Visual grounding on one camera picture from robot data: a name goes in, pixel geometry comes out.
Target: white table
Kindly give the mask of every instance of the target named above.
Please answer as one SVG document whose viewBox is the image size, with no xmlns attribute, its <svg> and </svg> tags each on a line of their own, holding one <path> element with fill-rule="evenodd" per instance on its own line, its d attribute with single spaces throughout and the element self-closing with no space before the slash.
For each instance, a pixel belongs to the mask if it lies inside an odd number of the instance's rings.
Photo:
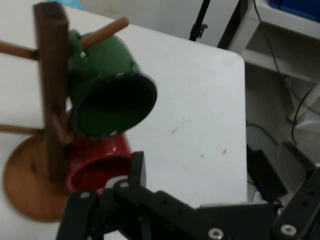
<svg viewBox="0 0 320 240">
<path fill-rule="evenodd" d="M 34 2 L 1 2 L 1 40 L 36 47 Z M 70 29 L 81 33 L 112 21 L 65 10 Z M 145 153 L 147 188 L 164 190 L 192 207 L 246 201 L 243 59 L 233 52 L 134 25 L 117 35 L 158 89 L 151 114 L 127 132 L 132 150 Z M 0 54 L 0 66 L 0 122 L 43 126 L 37 63 Z M 24 139 L 0 133 L 1 178 L 8 156 Z M 58 223 L 38 223 L 21 216 L 2 188 L 1 239 L 54 239 L 57 229 Z"/>
</svg>

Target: black stand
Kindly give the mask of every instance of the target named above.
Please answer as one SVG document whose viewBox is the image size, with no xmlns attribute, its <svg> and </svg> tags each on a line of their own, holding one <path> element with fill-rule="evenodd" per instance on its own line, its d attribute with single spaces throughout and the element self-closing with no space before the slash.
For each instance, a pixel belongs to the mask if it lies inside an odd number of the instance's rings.
<svg viewBox="0 0 320 240">
<path fill-rule="evenodd" d="M 204 21 L 206 12 L 209 7 L 209 3 L 210 3 L 210 0 L 203 0 L 200 11 L 198 13 L 198 17 L 196 18 L 196 21 L 193 24 L 193 27 L 191 29 L 189 40 L 195 42 L 197 38 L 202 37 L 204 30 L 208 28 L 208 25 L 202 24 L 202 22 Z"/>
</svg>

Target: black device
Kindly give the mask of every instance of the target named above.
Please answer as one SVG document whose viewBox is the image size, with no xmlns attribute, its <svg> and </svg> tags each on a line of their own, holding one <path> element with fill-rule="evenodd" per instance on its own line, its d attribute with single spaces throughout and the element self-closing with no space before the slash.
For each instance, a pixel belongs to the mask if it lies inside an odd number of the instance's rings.
<svg viewBox="0 0 320 240">
<path fill-rule="evenodd" d="M 72 193 L 56 240 L 103 240 L 119 230 L 130 240 L 319 240 L 320 168 L 279 215 L 277 203 L 194 209 L 163 191 L 145 188 L 143 152 L 134 152 L 127 180 L 101 195 Z"/>
<path fill-rule="evenodd" d="M 204 21 L 206 12 L 208 10 L 210 4 L 210 0 L 203 0 L 201 4 L 200 11 L 198 13 L 198 16 L 195 20 L 195 23 L 192 26 L 191 32 L 190 32 L 190 37 L 189 40 L 191 41 L 196 41 L 197 38 L 201 38 L 202 34 L 204 33 L 204 30 L 208 28 L 207 24 L 203 24 L 202 22 Z"/>
</svg>

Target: black cable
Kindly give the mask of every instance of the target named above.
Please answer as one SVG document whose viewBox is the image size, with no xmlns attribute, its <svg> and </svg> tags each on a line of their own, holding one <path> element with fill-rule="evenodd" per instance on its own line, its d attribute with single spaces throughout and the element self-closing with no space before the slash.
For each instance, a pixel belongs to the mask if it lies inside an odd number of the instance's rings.
<svg viewBox="0 0 320 240">
<path fill-rule="evenodd" d="M 310 92 L 311 92 L 311 90 L 308 91 L 308 92 L 304 95 L 304 97 L 302 98 L 302 100 L 301 100 L 300 103 L 299 103 L 298 108 L 297 108 L 296 111 L 295 111 L 295 115 L 294 115 L 294 119 L 293 119 L 293 123 L 292 123 L 292 128 L 291 128 L 291 138 L 292 138 L 292 141 L 294 142 L 295 145 L 298 145 L 298 144 L 297 144 L 297 141 L 296 141 L 296 139 L 295 139 L 295 126 L 296 126 L 296 121 L 297 121 L 298 112 L 299 112 L 299 110 L 300 110 L 300 108 L 301 108 L 302 103 L 305 101 L 306 97 L 308 96 L 308 94 L 309 94 Z"/>
<path fill-rule="evenodd" d="M 250 181 L 246 181 L 248 184 L 251 184 L 252 186 L 254 187 L 257 187 L 253 182 L 250 182 Z"/>
<path fill-rule="evenodd" d="M 267 30 L 266 30 L 266 28 L 265 28 L 265 24 L 264 24 L 264 22 L 262 21 L 261 16 L 260 16 L 260 14 L 259 14 L 259 12 L 258 12 L 256 0 L 253 0 L 253 6 L 254 6 L 254 10 L 255 10 L 255 12 L 256 12 L 256 15 L 257 15 L 257 17 L 258 17 L 258 19 L 259 19 L 259 22 L 260 22 L 260 25 L 261 25 L 262 32 L 263 32 L 264 38 L 265 38 L 265 40 L 266 40 L 266 43 L 268 44 L 268 46 L 269 46 L 269 48 L 270 48 L 271 55 L 272 55 L 272 58 L 273 58 L 273 62 L 274 62 L 274 66 L 275 66 L 275 68 L 276 68 L 276 71 L 278 72 L 280 78 L 283 79 L 283 80 L 285 80 L 286 77 L 282 74 L 282 72 L 281 72 L 280 69 L 279 69 L 279 66 L 278 66 L 278 63 L 277 63 L 277 59 L 276 59 L 276 56 L 275 56 L 274 49 L 273 49 L 273 47 L 272 47 L 272 45 L 271 45 L 271 42 L 270 42 L 270 40 L 269 40 L 269 37 L 268 37 L 268 35 L 267 35 Z M 288 88 L 289 88 L 289 90 L 293 93 L 293 95 L 294 95 L 300 102 L 302 102 L 302 105 L 305 106 L 306 109 L 308 109 L 310 112 L 312 112 L 312 113 L 320 116 L 320 111 L 317 111 L 317 110 L 313 109 L 312 107 L 308 106 L 307 104 L 305 104 L 305 103 L 302 101 L 302 99 L 299 97 L 299 95 L 292 89 L 292 87 L 288 87 Z"/>
<path fill-rule="evenodd" d="M 267 132 L 267 130 L 265 130 L 262 126 L 258 125 L 258 124 L 255 124 L 255 123 L 247 123 L 246 124 L 247 127 L 256 127 L 258 129 L 260 129 L 261 131 L 263 131 L 277 146 L 279 146 L 279 143 L 274 139 L 273 136 L 271 136 L 270 133 Z"/>
</svg>

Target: metal bolt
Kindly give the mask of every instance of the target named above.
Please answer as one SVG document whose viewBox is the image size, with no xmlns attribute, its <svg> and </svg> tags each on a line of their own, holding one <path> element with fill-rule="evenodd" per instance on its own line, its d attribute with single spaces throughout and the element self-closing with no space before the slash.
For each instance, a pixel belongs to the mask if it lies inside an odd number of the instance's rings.
<svg viewBox="0 0 320 240">
<path fill-rule="evenodd" d="M 129 187 L 129 184 L 126 181 L 120 184 L 120 188 L 127 188 L 127 187 Z"/>
<path fill-rule="evenodd" d="M 81 198 L 81 199 L 86 199 L 86 198 L 88 198 L 89 196 L 90 196 L 90 193 L 87 192 L 87 191 L 85 191 L 85 192 L 83 192 L 83 193 L 80 194 L 80 198 Z"/>
<path fill-rule="evenodd" d="M 224 237 L 224 232 L 219 228 L 211 228 L 208 235 L 210 239 L 221 240 Z"/>
<path fill-rule="evenodd" d="M 284 235 L 294 236 L 294 235 L 297 234 L 297 229 L 294 226 L 290 225 L 290 224 L 285 224 L 285 225 L 281 226 L 281 232 Z"/>
</svg>

